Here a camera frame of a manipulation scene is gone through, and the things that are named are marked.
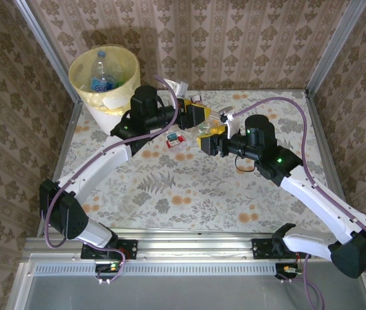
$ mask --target plastic bottle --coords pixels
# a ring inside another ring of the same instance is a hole
[[[92,64],[91,69],[91,91],[92,92],[107,92],[116,87],[114,78],[107,74],[108,69],[107,60],[105,59],[105,52],[98,51],[98,56]]]

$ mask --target patterned wall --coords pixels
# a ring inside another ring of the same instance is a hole
[[[315,102],[346,198],[366,212],[366,8]]]
[[[93,46],[194,89],[305,88],[348,1],[30,0],[66,67]]]
[[[36,233],[39,184],[52,177],[71,110],[22,15],[0,0],[0,309]]]

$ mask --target floral tablecloth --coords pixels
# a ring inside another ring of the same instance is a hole
[[[307,157],[313,175],[326,183],[306,99],[302,90],[293,91],[189,91],[201,94],[212,110],[233,106],[239,111],[265,98],[284,96],[296,101],[309,122]],[[164,102],[168,93],[159,91]],[[264,114],[276,128],[278,143],[300,154],[303,121],[290,103],[271,101],[250,113]],[[76,168],[105,141],[86,108],[83,109],[63,175]],[[295,197],[261,177],[234,166],[234,155],[220,158],[202,153],[194,142],[179,153],[170,152],[161,135],[146,144],[131,160],[92,191],[83,205],[89,217],[109,227],[202,229],[271,233],[284,223],[325,231],[326,226]],[[238,160],[244,170],[253,169],[250,160]]]

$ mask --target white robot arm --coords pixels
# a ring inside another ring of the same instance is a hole
[[[113,149],[109,146],[161,128],[174,115],[175,110],[172,106],[157,108],[158,97],[155,89],[143,88],[134,100],[137,103],[132,104],[130,117],[127,118],[125,115],[112,131],[112,136],[108,137],[103,146],[91,156],[91,158],[99,156],[97,160],[91,164],[87,164],[89,162],[87,160],[57,182],[46,180],[41,185],[41,215],[44,217],[50,201],[60,189],[59,184],[67,183],[77,174],[76,172],[82,171],[81,177],[71,181],[63,194],[58,197],[56,208],[50,217],[50,225],[69,240],[81,240],[85,244],[105,249],[118,248],[116,234],[89,219],[81,204],[100,181],[129,160],[149,139],[120,145]],[[145,101],[149,101],[151,105],[148,106]],[[180,111],[177,120],[182,129],[200,124],[210,114],[210,111],[204,111],[204,107],[192,105],[187,108],[184,103],[182,105],[178,107]],[[310,182],[302,160],[290,150],[277,145],[273,124],[265,116],[249,116],[245,121],[246,135],[240,134],[238,121],[223,118],[221,120],[227,124],[226,129],[218,134],[198,138],[201,149],[211,156],[220,154],[224,157],[232,153],[254,160],[262,176],[297,197],[331,231],[331,233],[313,232],[296,227],[294,224],[285,224],[272,235],[273,248],[268,254],[276,258],[282,258],[284,254],[290,253],[312,254],[332,261],[347,276],[359,277],[366,270],[366,234],[356,222],[359,221],[366,226],[366,215],[346,204],[320,182],[316,180],[314,183]],[[320,187],[338,202],[347,214],[352,215],[352,218],[320,194],[316,187]]]

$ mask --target yellow bin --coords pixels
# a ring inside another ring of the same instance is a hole
[[[103,50],[106,54],[107,72],[110,65],[121,66],[124,85],[108,92],[90,91],[91,67],[99,50]],[[135,89],[140,86],[137,57],[118,45],[100,46],[80,55],[71,64],[68,76],[72,86],[106,134],[110,134],[122,115],[130,109],[130,98],[134,95]]]

